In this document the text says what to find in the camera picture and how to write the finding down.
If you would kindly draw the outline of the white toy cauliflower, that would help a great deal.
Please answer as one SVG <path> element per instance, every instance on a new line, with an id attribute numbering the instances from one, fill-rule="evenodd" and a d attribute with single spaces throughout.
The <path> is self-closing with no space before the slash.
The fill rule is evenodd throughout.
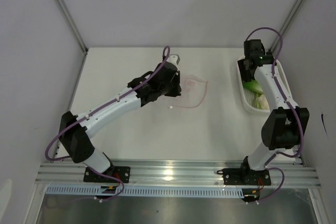
<path id="1" fill-rule="evenodd" d="M 269 110 L 269 104 L 264 94 L 257 94 L 255 99 L 255 106 L 257 109 Z"/>

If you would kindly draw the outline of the clear pink-dotted zip bag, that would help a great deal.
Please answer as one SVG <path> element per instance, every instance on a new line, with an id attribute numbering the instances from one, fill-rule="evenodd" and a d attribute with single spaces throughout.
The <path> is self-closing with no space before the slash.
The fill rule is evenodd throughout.
<path id="1" fill-rule="evenodd" d="M 208 81 L 193 74 L 182 74 L 180 78 L 181 95 L 164 97 L 164 101 L 172 108 L 194 109 L 201 105 L 207 93 Z"/>

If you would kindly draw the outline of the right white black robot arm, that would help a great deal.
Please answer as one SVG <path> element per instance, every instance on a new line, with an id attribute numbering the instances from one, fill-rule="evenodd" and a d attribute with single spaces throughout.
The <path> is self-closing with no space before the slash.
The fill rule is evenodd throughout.
<path id="1" fill-rule="evenodd" d="M 300 155 L 309 111 L 294 101 L 283 83 L 277 61 L 261 40 L 244 41 L 244 59 L 238 61 L 242 82 L 257 81 L 269 105 L 270 114 L 261 128 L 261 144 L 247 157 L 248 166 L 240 170 L 240 179 L 251 184 L 277 156 Z"/>

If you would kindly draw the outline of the green toy cabbage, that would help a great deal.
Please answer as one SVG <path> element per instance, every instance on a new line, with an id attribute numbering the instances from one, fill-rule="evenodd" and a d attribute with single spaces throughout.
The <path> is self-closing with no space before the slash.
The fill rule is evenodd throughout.
<path id="1" fill-rule="evenodd" d="M 244 82 L 243 87 L 251 92 L 263 94 L 263 89 L 257 80 L 252 80 L 250 82 Z"/>

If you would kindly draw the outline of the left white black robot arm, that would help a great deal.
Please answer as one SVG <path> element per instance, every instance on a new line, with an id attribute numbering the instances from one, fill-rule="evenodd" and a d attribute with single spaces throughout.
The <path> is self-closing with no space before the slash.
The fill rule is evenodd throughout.
<path id="1" fill-rule="evenodd" d="M 102 182 L 108 182 L 114 176 L 112 162 L 104 152 L 93 146 L 92 138 L 125 113 L 154 102 L 161 96 L 178 97 L 181 92 L 178 63 L 169 58 L 154 71 L 133 79 L 105 104 L 77 115 L 66 112 L 61 117 L 60 142 L 74 163 L 83 163 L 94 169 Z"/>

